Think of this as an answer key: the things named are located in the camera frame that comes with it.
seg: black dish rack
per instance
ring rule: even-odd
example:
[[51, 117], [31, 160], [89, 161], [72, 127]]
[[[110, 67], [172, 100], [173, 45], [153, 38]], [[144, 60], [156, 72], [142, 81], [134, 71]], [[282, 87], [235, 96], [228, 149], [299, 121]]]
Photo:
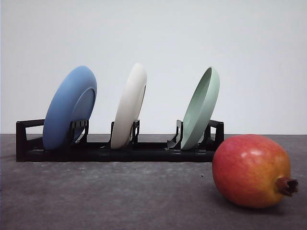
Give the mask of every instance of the black dish rack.
[[[43, 126], [44, 119], [16, 122], [16, 161], [168, 161], [168, 162], [212, 162], [214, 152], [224, 140], [224, 123], [210, 120], [203, 134], [203, 140], [195, 148], [181, 150], [183, 122], [177, 120], [176, 133], [167, 142], [139, 142], [140, 121], [132, 125], [129, 144], [122, 149], [111, 149], [114, 122], [111, 124], [108, 142], [88, 142], [89, 120], [73, 121], [70, 124], [66, 145], [55, 150], [45, 150], [42, 137], [27, 139], [26, 128]], [[215, 138], [211, 137], [211, 127], [216, 128]], [[76, 128], [84, 128], [85, 133], [76, 142]]]

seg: white backdrop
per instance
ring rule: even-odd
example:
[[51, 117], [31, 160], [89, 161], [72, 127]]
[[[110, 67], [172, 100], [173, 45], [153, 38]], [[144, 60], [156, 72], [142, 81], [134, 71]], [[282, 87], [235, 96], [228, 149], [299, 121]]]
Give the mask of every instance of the white backdrop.
[[[226, 133], [307, 134], [307, 1], [1, 1], [1, 133], [45, 118], [64, 77], [96, 76], [91, 133], [108, 133], [135, 62], [142, 133], [173, 133], [213, 65]], [[32, 128], [29, 132], [40, 132]]]

